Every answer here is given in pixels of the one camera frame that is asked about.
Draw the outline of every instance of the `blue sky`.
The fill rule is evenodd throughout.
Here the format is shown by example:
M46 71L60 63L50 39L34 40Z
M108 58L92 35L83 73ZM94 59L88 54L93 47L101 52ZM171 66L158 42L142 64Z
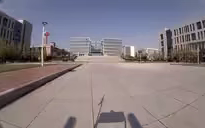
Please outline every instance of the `blue sky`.
M4 0L0 10L33 24L32 44L41 44L42 21L50 41L69 48L69 37L121 38L138 48L157 47L165 27L205 17L205 0Z

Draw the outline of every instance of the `lamp post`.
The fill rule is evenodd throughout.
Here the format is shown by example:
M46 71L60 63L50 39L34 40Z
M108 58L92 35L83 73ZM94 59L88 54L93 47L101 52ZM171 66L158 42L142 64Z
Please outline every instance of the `lamp post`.
M43 31L42 31L42 45L41 45L41 67L44 66L44 33L45 33L45 26L48 23L42 22L42 24L43 24Z

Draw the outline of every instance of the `office building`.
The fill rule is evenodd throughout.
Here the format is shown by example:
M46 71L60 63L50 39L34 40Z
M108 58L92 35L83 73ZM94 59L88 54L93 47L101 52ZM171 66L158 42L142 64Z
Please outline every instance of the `office building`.
M124 57L126 56L135 57L135 47L134 46L123 46L122 52L123 52Z
M205 61L205 18L173 29L174 50L199 51Z
M173 43L172 43L172 31L165 28L159 36L159 47L162 58L167 60L172 57L173 54Z
M21 53L23 45L25 46L25 49L30 49L29 44L31 40L32 25L28 22L31 29L26 32L27 30L25 28L29 28L29 26L26 25L26 22L21 23L0 11L0 43L3 42L7 46L13 46Z
M70 52L77 56L88 56L91 48L89 37L71 37Z
M157 48L143 48L141 51L141 53L146 55L147 59L150 61L157 59L159 56L159 49Z
M21 49L22 54L28 55L30 52L30 43L31 43L31 34L33 26L30 22L26 20L19 20L20 23L22 23L22 40L21 40Z
M102 39L102 51L105 56L121 56L122 40L115 38Z

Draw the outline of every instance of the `paved ground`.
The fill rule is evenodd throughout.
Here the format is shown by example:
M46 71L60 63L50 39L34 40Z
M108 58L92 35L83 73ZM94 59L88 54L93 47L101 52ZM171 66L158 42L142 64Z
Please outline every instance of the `paved ground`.
M99 110L123 112L127 128L205 128L205 68L87 63L0 110L0 119L8 128L92 128Z
M0 73L0 93L17 86L24 86L26 83L38 80L42 77L54 74L73 66L75 65L51 65Z

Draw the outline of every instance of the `curb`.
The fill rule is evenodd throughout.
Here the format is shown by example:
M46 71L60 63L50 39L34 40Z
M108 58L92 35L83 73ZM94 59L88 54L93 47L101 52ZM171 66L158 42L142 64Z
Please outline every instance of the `curb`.
M29 83L26 83L23 86L12 88L12 89L9 89L9 90L6 90L6 91L0 93L0 109L5 107L6 105L12 103L13 101L19 99L20 97L28 94L29 92L43 86L44 84L58 78L59 76L65 74L65 73L67 73L67 72L69 72L69 71L71 71L71 70L73 70L81 65L82 64L78 64L74 67L71 67L69 69L65 69L61 72L57 72L57 73L42 77L38 80L34 80L34 81L29 82Z

